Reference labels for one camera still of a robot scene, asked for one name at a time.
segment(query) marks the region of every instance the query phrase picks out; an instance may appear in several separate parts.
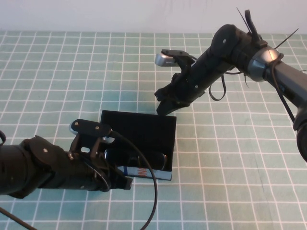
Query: white wall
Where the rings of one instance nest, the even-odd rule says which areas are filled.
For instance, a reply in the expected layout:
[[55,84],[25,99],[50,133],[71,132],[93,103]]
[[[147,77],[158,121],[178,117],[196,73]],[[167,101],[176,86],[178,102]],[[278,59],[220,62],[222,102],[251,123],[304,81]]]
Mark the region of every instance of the white wall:
[[260,33],[307,34],[307,0],[1,0],[0,29],[213,33],[246,31],[238,7]]

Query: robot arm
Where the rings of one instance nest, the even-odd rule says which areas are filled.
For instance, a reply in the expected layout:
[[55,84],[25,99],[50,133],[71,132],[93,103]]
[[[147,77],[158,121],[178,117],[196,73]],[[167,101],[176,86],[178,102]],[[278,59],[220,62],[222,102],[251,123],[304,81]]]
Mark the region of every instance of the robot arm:
[[[307,161],[307,75],[283,63],[283,54],[257,34],[249,11],[245,11],[245,16],[251,32],[245,33],[230,24],[222,26],[211,46],[197,60],[179,50],[162,50],[156,55],[156,65],[180,66],[182,70],[155,93],[160,101],[157,113],[167,115],[188,107],[221,76],[237,68],[252,80],[267,81],[276,88],[294,122],[298,149]],[[298,108],[295,118],[282,96]]]

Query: black bracket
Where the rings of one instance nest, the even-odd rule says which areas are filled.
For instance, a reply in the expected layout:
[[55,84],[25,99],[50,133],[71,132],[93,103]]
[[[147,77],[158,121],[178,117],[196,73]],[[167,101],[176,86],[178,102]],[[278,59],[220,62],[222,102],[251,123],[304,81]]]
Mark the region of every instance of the black bracket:
[[107,124],[77,119],[71,124],[71,131],[76,134],[71,143],[70,152],[78,154],[89,167],[93,168],[105,182],[104,191],[112,188],[130,189],[132,179],[125,177],[115,165],[106,161],[100,145],[105,143],[112,129]]
[[175,59],[181,70],[184,70],[186,66],[191,66],[195,62],[193,56],[182,50],[163,49],[161,53]]

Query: green grid mat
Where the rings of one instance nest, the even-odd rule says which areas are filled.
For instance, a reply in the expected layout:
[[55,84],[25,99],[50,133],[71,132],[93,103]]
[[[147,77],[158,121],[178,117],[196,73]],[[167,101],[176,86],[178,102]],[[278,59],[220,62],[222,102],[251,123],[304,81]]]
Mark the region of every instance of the green grid mat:
[[[99,121],[105,110],[155,113],[154,92],[179,68],[154,64],[163,48],[199,57],[213,34],[0,31],[0,129],[8,144],[37,134],[68,149],[77,119]],[[276,46],[283,34],[264,34]],[[279,51],[307,69],[307,35]],[[275,89],[242,75],[226,76],[227,94],[208,93],[176,111],[172,181],[158,181],[149,230],[287,230],[307,227],[307,167]],[[212,87],[223,95],[219,81]],[[290,105],[293,112],[296,108]],[[152,181],[129,191],[35,190],[0,207],[44,230],[139,229],[149,217]],[[0,216],[0,229],[22,229]]]

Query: cutting mat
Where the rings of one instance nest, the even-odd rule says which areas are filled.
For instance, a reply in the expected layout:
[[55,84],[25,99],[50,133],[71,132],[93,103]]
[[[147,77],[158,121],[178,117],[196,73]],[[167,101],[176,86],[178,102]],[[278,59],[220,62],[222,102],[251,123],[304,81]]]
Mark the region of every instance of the cutting mat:
[[[198,57],[213,34],[0,31],[0,129],[7,144],[35,134],[68,149],[77,119],[100,120],[101,110],[155,113],[154,92],[178,68],[154,64],[163,48]],[[286,38],[264,34],[269,45]],[[307,69],[307,35],[279,51]],[[176,111],[173,179],[159,181],[149,230],[290,230],[307,227],[307,167],[275,89],[242,75],[225,77],[227,94],[208,93]],[[213,94],[223,94],[220,81]],[[0,196],[0,206],[38,229],[139,229],[149,217],[152,181],[129,191],[35,190],[24,200]],[[0,229],[18,230],[0,216]]]

